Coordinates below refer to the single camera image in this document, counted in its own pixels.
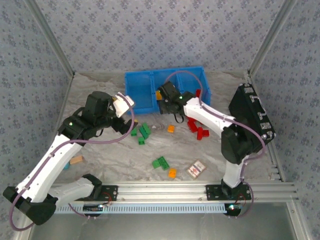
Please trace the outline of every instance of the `wallpaper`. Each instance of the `wallpaper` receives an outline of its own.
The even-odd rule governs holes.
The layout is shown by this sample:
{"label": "wallpaper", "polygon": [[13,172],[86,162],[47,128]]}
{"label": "wallpaper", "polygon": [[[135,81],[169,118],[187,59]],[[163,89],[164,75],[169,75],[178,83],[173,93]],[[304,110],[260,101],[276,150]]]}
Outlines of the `wallpaper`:
{"label": "wallpaper", "polygon": [[248,69],[283,0],[37,0],[72,68]]}
{"label": "wallpaper", "polygon": [[0,239],[11,239],[2,196],[51,144],[68,78],[23,1],[0,3]]}
{"label": "wallpaper", "polygon": [[254,77],[288,181],[320,240],[320,2],[298,1]]}

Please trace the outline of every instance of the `green lego brick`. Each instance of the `green lego brick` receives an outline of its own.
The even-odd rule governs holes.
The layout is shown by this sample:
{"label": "green lego brick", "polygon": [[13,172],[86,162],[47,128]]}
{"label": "green lego brick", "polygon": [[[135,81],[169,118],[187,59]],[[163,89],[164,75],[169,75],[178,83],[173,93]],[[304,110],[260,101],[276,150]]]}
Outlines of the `green lego brick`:
{"label": "green lego brick", "polygon": [[134,136],[137,136],[138,134],[138,131],[137,131],[137,128],[135,127],[132,131],[131,131],[131,136],[134,137]]}
{"label": "green lego brick", "polygon": [[150,131],[150,128],[148,127],[148,125],[144,122],[142,123],[142,127],[144,128],[145,132],[150,135],[151,134],[151,131]]}
{"label": "green lego brick", "polygon": [[157,159],[157,160],[154,160],[154,161],[152,162],[152,166],[153,166],[154,169],[156,169],[156,168],[158,168],[158,167],[161,166],[161,165],[160,165],[160,162],[158,161],[158,159]]}
{"label": "green lego brick", "polygon": [[159,157],[157,160],[159,161],[163,170],[167,170],[170,168],[169,164],[167,163],[167,161],[165,160],[165,158],[163,156]]}
{"label": "green lego brick", "polygon": [[138,138],[139,145],[145,145],[145,139],[143,136]]}
{"label": "green lego brick", "polygon": [[139,131],[140,131],[140,133],[142,134],[142,136],[143,136],[144,139],[147,139],[147,138],[149,137],[149,134],[146,132],[146,130],[144,129],[143,126],[141,126],[141,127],[139,128]]}

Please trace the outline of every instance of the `enclosure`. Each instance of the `enclosure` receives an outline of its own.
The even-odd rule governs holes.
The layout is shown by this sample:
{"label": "enclosure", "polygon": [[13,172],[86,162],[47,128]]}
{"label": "enclosure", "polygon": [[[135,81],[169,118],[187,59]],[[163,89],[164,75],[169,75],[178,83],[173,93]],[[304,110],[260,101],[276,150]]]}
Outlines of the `enclosure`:
{"label": "enclosure", "polygon": [[[14,232],[1,197],[1,239],[320,239],[319,1],[14,0],[1,2],[0,24],[1,192],[32,171],[93,91],[132,96],[142,106],[135,118],[151,130],[145,145],[132,136],[86,144],[76,154],[84,161],[54,184],[93,174],[119,187],[112,205],[125,210],[87,221],[66,207]],[[256,201],[244,218],[228,219],[217,210],[223,202],[206,200],[205,185],[219,184],[226,170],[220,137],[210,131],[197,140],[187,121],[159,113],[156,90],[184,68],[201,76],[210,89],[205,101],[226,115],[238,86],[253,84],[275,128],[266,154],[245,169]],[[128,72],[137,71],[135,82]],[[198,88],[184,73],[171,81],[182,93]],[[118,137],[109,127],[96,139]],[[161,156],[175,178],[153,168]],[[193,179],[187,169],[196,160],[206,169]],[[155,210],[170,204],[181,208]],[[14,222],[26,226],[18,212]]]}

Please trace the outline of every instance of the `blue plastic tray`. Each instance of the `blue plastic tray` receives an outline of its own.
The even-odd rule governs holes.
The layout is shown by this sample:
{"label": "blue plastic tray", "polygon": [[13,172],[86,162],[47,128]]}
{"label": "blue plastic tray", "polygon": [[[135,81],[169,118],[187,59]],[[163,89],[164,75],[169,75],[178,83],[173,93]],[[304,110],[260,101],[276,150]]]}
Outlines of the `blue plastic tray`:
{"label": "blue plastic tray", "polygon": [[[204,91],[202,101],[210,105],[211,91],[202,66],[132,71],[125,73],[124,82],[125,94],[129,95],[135,102],[134,113],[149,114],[160,112],[156,99],[156,91],[165,83],[166,78],[170,74],[181,70],[189,71],[200,79]],[[197,80],[192,75],[184,72],[172,76],[170,81],[180,93],[188,91],[196,94],[196,90],[200,89]]]}

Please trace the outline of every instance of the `red block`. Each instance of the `red block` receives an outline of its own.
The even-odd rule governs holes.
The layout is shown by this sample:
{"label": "red block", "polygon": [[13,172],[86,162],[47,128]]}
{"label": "red block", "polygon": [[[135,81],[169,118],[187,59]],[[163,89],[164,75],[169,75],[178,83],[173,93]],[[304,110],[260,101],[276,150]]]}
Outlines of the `red block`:
{"label": "red block", "polygon": [[194,121],[188,121],[187,124],[188,124],[188,126],[189,126],[189,128],[190,128],[192,133],[195,133],[196,131],[198,131],[198,128],[197,128],[197,126],[196,126]]}
{"label": "red block", "polygon": [[200,93],[201,93],[201,89],[195,90],[195,95],[196,95],[197,97],[200,97]]}
{"label": "red block", "polygon": [[196,120],[195,120],[194,118],[192,118],[192,117],[188,117],[188,116],[187,116],[187,118],[188,118],[189,122],[195,122],[195,121],[196,121]]}
{"label": "red block", "polygon": [[202,127],[199,127],[198,128],[198,134],[197,134],[197,136],[196,136],[196,139],[197,140],[201,140],[202,139],[202,137],[203,137],[203,128]]}
{"label": "red block", "polygon": [[209,137],[209,136],[210,136],[209,130],[203,130],[202,135],[203,135],[204,137]]}

